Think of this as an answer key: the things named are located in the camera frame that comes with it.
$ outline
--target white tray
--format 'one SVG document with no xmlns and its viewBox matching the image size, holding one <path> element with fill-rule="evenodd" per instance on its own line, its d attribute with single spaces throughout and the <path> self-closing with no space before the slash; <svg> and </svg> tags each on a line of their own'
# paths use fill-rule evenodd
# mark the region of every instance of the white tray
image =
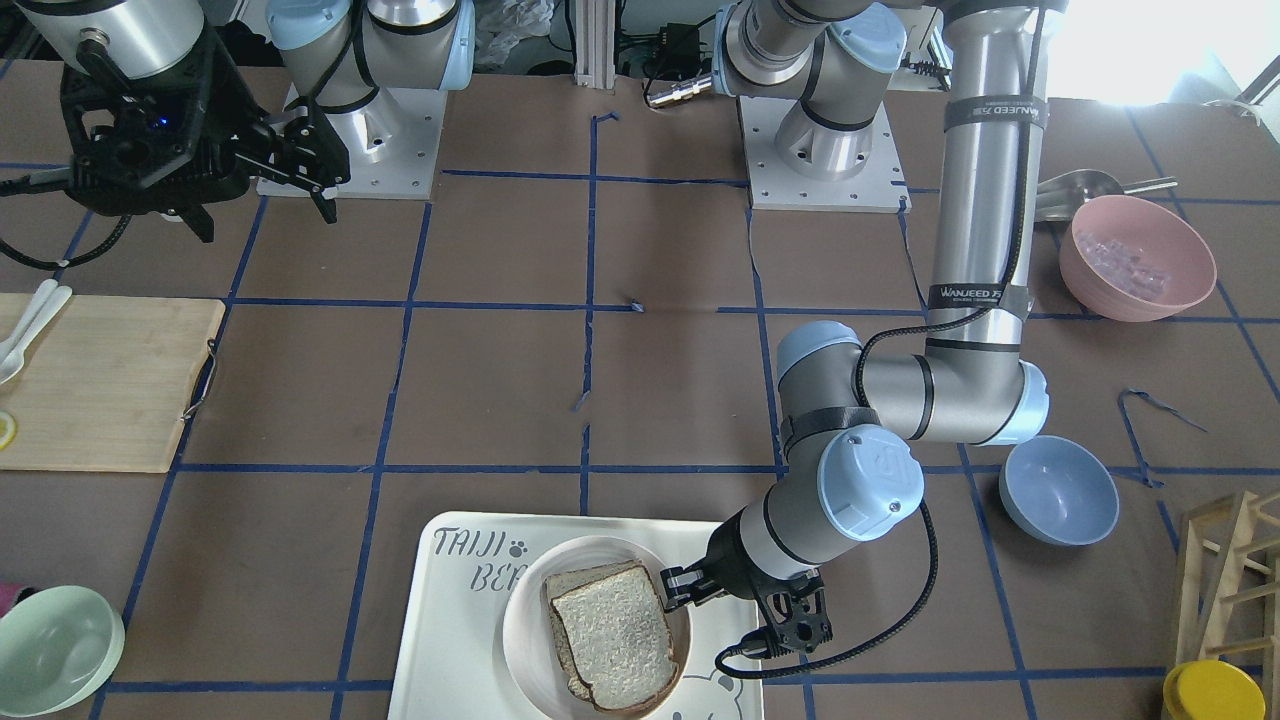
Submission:
<svg viewBox="0 0 1280 720">
<path fill-rule="evenodd" d="M 667 565 L 689 565 L 703 557 L 714 529 L 676 520 L 438 515 L 417 546 L 388 720 L 544 720 L 502 652 L 502 616 L 520 574 L 552 547 L 593 534 L 631 541 Z M 713 665 L 722 648 L 755 629 L 755 605 L 726 597 L 690 607 L 689 618 L 685 674 L 649 717 L 763 720 L 762 684 L 726 678 Z"/>
</svg>

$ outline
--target cartoon drawing on tray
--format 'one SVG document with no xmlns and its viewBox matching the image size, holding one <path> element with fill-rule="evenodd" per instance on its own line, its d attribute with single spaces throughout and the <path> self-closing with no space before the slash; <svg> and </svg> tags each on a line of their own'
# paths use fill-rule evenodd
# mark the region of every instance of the cartoon drawing on tray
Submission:
<svg viewBox="0 0 1280 720">
<path fill-rule="evenodd" d="M 722 673 L 680 678 L 680 707 L 671 720 L 742 720 L 742 680 Z"/>
</svg>

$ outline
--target blue bowl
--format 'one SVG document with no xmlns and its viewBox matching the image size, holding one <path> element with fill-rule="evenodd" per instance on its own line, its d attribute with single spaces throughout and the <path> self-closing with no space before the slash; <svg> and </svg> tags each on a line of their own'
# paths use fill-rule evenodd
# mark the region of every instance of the blue bowl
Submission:
<svg viewBox="0 0 1280 720">
<path fill-rule="evenodd" d="M 1051 544 L 1096 543 L 1120 519 L 1116 483 L 1102 462 L 1053 436 L 1014 447 L 1000 471 L 1000 500 L 1019 528 Z"/>
</svg>

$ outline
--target white plate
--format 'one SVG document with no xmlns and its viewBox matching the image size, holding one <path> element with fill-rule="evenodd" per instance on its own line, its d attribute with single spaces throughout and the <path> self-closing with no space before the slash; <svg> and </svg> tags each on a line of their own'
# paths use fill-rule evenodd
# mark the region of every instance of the white plate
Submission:
<svg viewBox="0 0 1280 720">
<path fill-rule="evenodd" d="M 502 651 L 516 685 L 543 715 L 554 720 L 618 720 L 648 715 L 603 714 L 568 692 L 567 678 L 556 657 L 543 592 L 543 582 L 557 573 L 627 560 L 640 560 L 649 570 L 654 587 L 662 587 L 659 573 L 666 565 L 653 552 L 621 538 L 588 536 L 548 550 L 529 566 L 511 592 L 502 619 Z M 668 614 L 667 624 L 676 651 L 677 674 L 682 674 L 689 657 L 689 611 L 682 607 Z"/>
</svg>

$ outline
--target light blue joint cap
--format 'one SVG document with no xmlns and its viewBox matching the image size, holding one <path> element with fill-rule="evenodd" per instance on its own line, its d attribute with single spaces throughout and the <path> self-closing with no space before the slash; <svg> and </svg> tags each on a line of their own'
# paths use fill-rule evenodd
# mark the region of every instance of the light blue joint cap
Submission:
<svg viewBox="0 0 1280 720">
<path fill-rule="evenodd" d="M 1023 397 L 1005 427 L 979 447 L 988 445 L 1021 445 L 1037 434 L 1048 420 L 1048 383 L 1039 368 L 1023 360 Z"/>
<path fill-rule="evenodd" d="M 924 470 L 906 441 L 879 425 L 836 436 L 818 461 L 818 500 L 827 521 L 858 542 L 873 541 L 915 512 Z"/>
<path fill-rule="evenodd" d="M 453 31 L 453 46 L 444 64 L 440 90 L 463 90 L 471 85 L 471 68 L 476 56 L 476 6 L 471 0 L 458 0 L 458 23 Z"/>
<path fill-rule="evenodd" d="M 716 36 L 712 38 L 712 90 L 730 97 L 733 97 L 733 94 L 724 85 L 724 44 L 721 42 L 721 38 L 724 37 L 724 26 L 728 24 L 728 15 L 733 12 L 735 5 L 737 3 L 721 5 L 721 9 L 716 12 Z"/>
<path fill-rule="evenodd" d="M 893 10 L 879 3 L 847 20 L 831 23 L 828 32 L 846 53 L 878 73 L 890 74 L 902 61 L 906 28 Z"/>
<path fill-rule="evenodd" d="M 351 12 L 351 0 L 271 0 L 266 26 L 276 50 L 297 50 L 329 32 Z"/>
<path fill-rule="evenodd" d="M 835 320 L 805 323 L 791 331 L 787 333 L 787 337 L 782 338 L 782 342 L 778 343 L 778 380 L 781 380 L 782 375 L 787 374 L 787 370 L 794 368 L 796 363 L 804 360 L 814 352 L 818 352 L 823 347 L 831 347 L 832 345 L 840 345 L 841 342 L 861 345 L 858 340 L 858 333 L 851 331 L 847 325 Z"/>
</svg>

